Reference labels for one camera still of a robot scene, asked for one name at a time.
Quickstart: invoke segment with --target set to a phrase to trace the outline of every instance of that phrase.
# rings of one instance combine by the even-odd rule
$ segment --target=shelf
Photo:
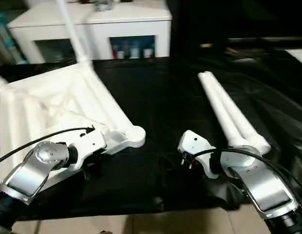
[[[171,20],[164,0],[135,0],[114,5],[109,11],[95,11],[94,4],[69,3],[68,10],[74,24],[120,23]],[[47,25],[64,25],[53,1],[31,8],[9,23],[10,28]]]

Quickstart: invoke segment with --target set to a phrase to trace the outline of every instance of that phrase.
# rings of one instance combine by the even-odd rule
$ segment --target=white tube
[[[225,133],[228,145],[232,147],[249,145],[249,143],[241,136],[225,107],[222,105],[217,96],[216,90],[213,89],[213,83],[210,82],[209,76],[205,73],[199,73],[198,77],[215,112],[215,115],[217,116],[218,121]]]
[[[206,76],[208,76],[208,79],[212,83],[213,89],[217,92],[220,101],[222,102],[226,111],[229,113],[231,119],[233,120],[235,126],[238,128],[242,136],[250,143],[251,146],[257,148],[262,155],[268,153],[271,147],[266,139],[257,133],[248,119],[241,112],[239,107],[235,104],[229,94],[218,82],[213,73],[204,73],[206,74]]]
[[[71,21],[67,3],[64,0],[57,0],[57,3],[58,3],[58,7],[60,9],[60,12],[62,14],[62,17],[64,19],[65,25],[67,27],[67,30],[68,30],[68,33],[70,36],[70,41],[71,41],[71,44],[73,46],[73,49],[74,49],[74,52],[76,55],[77,62],[89,61],[89,58],[86,56],[83,46],[78,39],[74,25]]]

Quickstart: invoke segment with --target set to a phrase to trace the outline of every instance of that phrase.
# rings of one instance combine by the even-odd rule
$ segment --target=white plastic frame
[[[77,64],[7,84],[0,77],[0,157],[39,137],[59,130],[94,125],[107,143],[104,153],[115,154],[145,142],[143,128],[134,126],[94,72],[78,40],[64,0],[57,0],[66,22]],[[51,137],[71,144],[84,131]],[[0,182],[32,148],[0,164]],[[48,188],[76,172],[51,173]]]
[[[271,148],[269,143],[256,132],[213,73],[206,71],[199,73],[198,77],[226,135],[228,145],[235,148],[249,145],[258,149],[262,155],[268,153]]]

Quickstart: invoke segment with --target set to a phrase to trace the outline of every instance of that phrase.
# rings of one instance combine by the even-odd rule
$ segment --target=white cabinet
[[[152,47],[155,57],[169,56],[171,15],[164,0],[118,3],[112,10],[103,12],[95,11],[93,4],[69,3],[68,10],[91,59],[115,58],[111,38],[128,37],[125,40],[130,44],[133,42],[130,37],[138,36],[154,37],[148,47]],[[9,28],[30,63],[61,61],[74,56],[54,1],[36,5],[12,21]]]

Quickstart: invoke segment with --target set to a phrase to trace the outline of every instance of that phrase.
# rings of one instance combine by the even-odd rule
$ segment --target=black cloth
[[[9,81],[54,65],[2,67]],[[94,69],[133,124],[146,130],[141,148],[127,148],[83,173],[41,192],[21,219],[121,215],[206,207],[237,209],[248,199],[225,176],[207,179],[202,168],[180,168],[177,145],[190,129],[215,147],[227,141],[198,72],[211,71],[256,130],[271,144],[266,158],[302,181],[302,64],[287,52],[253,58],[206,55],[95,61]]]

